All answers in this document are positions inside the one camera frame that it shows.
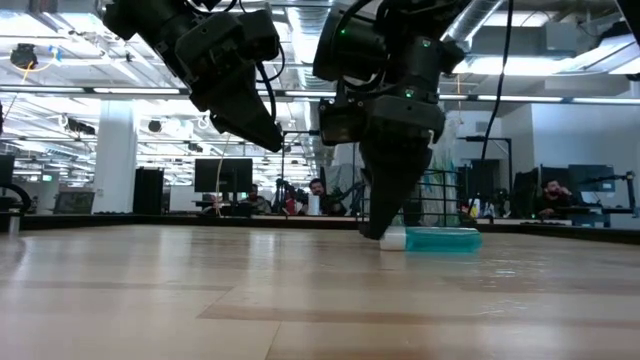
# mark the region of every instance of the wooden surface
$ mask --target wooden surface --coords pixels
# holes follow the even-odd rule
[[[0,238],[2,359],[640,359],[640,248],[127,226]]]

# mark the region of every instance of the ceiling light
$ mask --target ceiling light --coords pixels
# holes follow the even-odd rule
[[[180,95],[180,90],[173,88],[94,88],[93,91],[98,94]]]
[[[440,95],[440,100],[442,101],[464,101],[468,98],[469,96],[467,95]]]
[[[496,101],[497,96],[495,95],[479,95],[478,101]],[[500,97],[501,101],[505,102],[524,102],[524,103],[554,103],[554,102],[562,102],[562,98],[559,96],[549,97],[549,96],[510,96],[503,95]]]
[[[334,97],[335,91],[285,91],[286,96],[292,97]]]
[[[40,171],[15,170],[13,175],[40,175]]]
[[[640,99],[574,98],[572,102],[593,105],[640,105]]]
[[[56,86],[0,86],[0,91],[22,92],[22,93],[84,93],[83,88],[78,87],[56,87]]]
[[[611,71],[612,75],[635,75],[640,74],[640,58],[636,58],[625,65]]]
[[[501,56],[482,56],[470,58],[456,67],[456,74],[500,75],[502,73]],[[562,60],[546,57],[509,57],[504,73],[516,76],[549,76],[560,71],[565,63]]]

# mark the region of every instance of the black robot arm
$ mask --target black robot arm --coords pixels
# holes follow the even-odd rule
[[[319,106],[322,139],[327,145],[360,143],[371,185],[372,225],[365,235],[380,239],[429,166],[429,145],[444,130],[440,74],[451,73],[464,53],[439,39],[470,0],[383,0],[375,16],[360,16],[371,1],[332,9],[313,70],[338,82],[335,99]],[[139,34],[187,85],[193,104],[211,112],[218,130],[279,151],[275,114],[255,88],[256,67],[278,55],[278,33],[264,10],[234,15],[193,6],[211,11],[219,3],[114,0],[104,24],[125,40]]]
[[[326,145],[359,142],[371,187],[365,236],[380,239],[431,161],[444,131],[441,73],[464,53],[440,38],[468,0],[383,0],[375,17],[356,15],[368,0],[335,7],[320,36],[314,75],[338,81],[319,105]],[[348,76],[363,85],[353,84]]]

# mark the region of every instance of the cable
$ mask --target cable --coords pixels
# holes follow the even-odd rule
[[[242,9],[242,12],[246,14],[247,10],[244,8],[244,5],[242,5],[242,0],[231,0],[231,4],[233,4],[234,6],[235,6],[236,2],[238,3],[238,5],[240,5],[240,9]],[[282,72],[284,72],[284,67],[286,65],[286,58],[285,58],[285,55],[284,55],[284,48],[282,47],[282,43],[279,42],[279,41],[278,41],[278,51],[280,52],[280,56],[281,56],[281,59],[282,59],[281,60],[282,64],[280,66],[280,70],[278,70],[278,72],[274,76],[272,76],[270,78],[267,78],[267,77],[263,76],[262,80],[258,79],[258,80],[256,80],[256,82],[258,82],[260,84],[265,84],[267,82],[272,82],[273,80],[279,78],[280,75],[282,75]]]
[[[260,84],[264,84],[265,82],[272,82],[273,80],[279,78],[280,75],[282,75],[282,72],[284,71],[284,67],[285,67],[285,64],[286,64],[286,58],[285,58],[285,55],[284,55],[284,48],[282,47],[282,43],[280,43],[280,42],[278,42],[278,50],[280,51],[280,55],[282,57],[282,60],[281,60],[282,64],[280,66],[280,70],[278,70],[278,72],[274,76],[268,78],[266,81],[265,80],[257,80],[257,82],[259,82]]]
[[[31,66],[33,65],[33,61],[29,63],[29,66],[27,66],[28,69],[31,69]],[[20,85],[24,85],[24,83],[27,81],[27,76],[29,76],[29,73],[33,72],[33,70],[25,70],[24,72],[24,76],[22,77],[22,81],[20,82]],[[16,93],[13,96],[13,100],[11,100],[11,104],[9,104],[9,108],[7,109],[7,113],[4,114],[4,119],[5,120],[9,120],[9,113],[11,113],[11,109],[13,108],[13,104],[16,103],[16,99],[18,98],[18,93]]]
[[[538,13],[546,15],[547,19],[549,19],[549,21],[553,20],[553,18],[551,17],[551,15],[549,15],[548,12],[546,12],[544,10],[536,10],[536,11],[532,12],[531,15],[527,16],[526,19],[524,19],[524,21],[520,24],[520,27],[523,27],[524,24],[526,24],[527,21],[529,21],[529,19],[531,19],[535,14],[538,14]]]
[[[578,26],[578,29],[582,30],[583,33],[587,34],[588,36],[591,36],[592,38],[596,38],[597,39],[597,38],[600,37],[598,35],[594,35],[594,34],[588,32],[587,29],[584,28],[583,24],[578,23],[577,26]]]
[[[225,12],[231,11],[231,9],[233,9],[234,7],[236,7],[236,4],[238,3],[238,0],[231,0],[231,3],[229,3],[229,5],[227,5],[226,9],[224,9]]]
[[[40,69],[32,69],[31,68],[33,66],[33,61],[29,63],[29,66],[27,66],[26,70],[23,69],[23,68],[19,68],[19,67],[13,65],[13,64],[11,66],[13,66],[16,70],[25,73],[25,78],[26,78],[26,74],[28,74],[28,73],[34,73],[34,72],[40,72],[40,71],[47,70],[56,61],[56,54],[57,54],[57,51],[54,51],[53,52],[53,58],[51,59],[51,61],[45,67],[40,68]]]
[[[511,30],[513,29],[513,9],[514,9],[514,0],[509,0],[509,9],[507,13],[507,30],[504,40],[504,53],[502,55],[502,72],[500,73],[500,78],[498,80],[498,90],[496,92],[496,103],[493,107],[493,113],[491,113],[491,119],[489,120],[489,125],[487,126],[487,132],[484,135],[484,141],[482,142],[482,156],[480,157],[480,169],[484,168],[484,162],[487,157],[487,146],[489,145],[489,136],[491,135],[491,128],[493,127],[493,123],[496,120],[496,116],[498,116],[498,110],[500,109],[500,101],[502,99],[502,89],[504,86],[504,77],[505,77],[505,69],[507,67],[507,62],[509,60],[509,48],[511,47]],[[482,182],[481,176],[475,181],[476,188],[474,189],[474,194],[471,198],[471,204],[469,205],[469,215],[471,215],[471,210],[473,209],[473,204],[476,202],[476,194],[480,189],[480,184]]]
[[[271,87],[271,82],[266,81],[268,79],[267,71],[264,68],[264,64],[259,62],[256,64],[258,68],[258,72],[260,72],[260,76],[265,80],[264,87],[267,88],[267,94],[269,95],[269,102],[271,103],[271,120],[276,121],[277,116],[277,106],[276,106],[276,94],[273,92],[273,87]]]
[[[227,152],[227,147],[229,146],[229,140],[231,140],[231,134],[227,136],[227,142],[224,144],[224,148],[222,148],[220,162],[218,163],[218,174],[216,175],[216,201],[214,205],[216,207],[216,213],[218,214],[218,217],[222,217],[222,213],[220,212],[220,203],[218,202],[218,194],[220,193],[220,173],[222,172],[222,162],[224,161],[224,154]]]

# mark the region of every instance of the man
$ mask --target man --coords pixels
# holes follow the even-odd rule
[[[542,196],[536,199],[536,214],[542,218],[562,218],[558,208],[578,205],[578,200],[571,191],[560,185],[555,179],[542,183]]]
[[[311,182],[309,183],[309,190],[311,190],[311,194],[320,197],[320,212],[323,215],[344,216],[347,213],[347,209],[342,205],[340,201],[327,196],[322,180],[311,180]],[[305,205],[301,212],[306,214],[307,210],[308,205]]]
[[[251,185],[251,192],[249,193],[249,197],[242,200],[244,204],[251,204],[253,207],[254,214],[270,214],[271,213],[271,204],[258,195],[258,185]]]

